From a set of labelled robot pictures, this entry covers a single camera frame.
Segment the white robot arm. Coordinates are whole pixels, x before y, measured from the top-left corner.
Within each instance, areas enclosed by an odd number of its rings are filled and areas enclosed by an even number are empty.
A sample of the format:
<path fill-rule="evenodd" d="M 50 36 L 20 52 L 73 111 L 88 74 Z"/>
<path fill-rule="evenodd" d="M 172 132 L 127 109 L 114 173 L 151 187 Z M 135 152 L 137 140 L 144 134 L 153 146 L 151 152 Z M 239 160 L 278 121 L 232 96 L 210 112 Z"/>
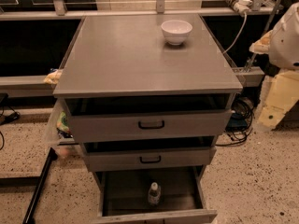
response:
<path fill-rule="evenodd" d="M 274 28 L 252 43 L 249 50 L 267 54 L 279 68 L 262 83 L 255 127 L 260 131 L 275 129 L 299 101 L 299 3 L 292 4 Z"/>

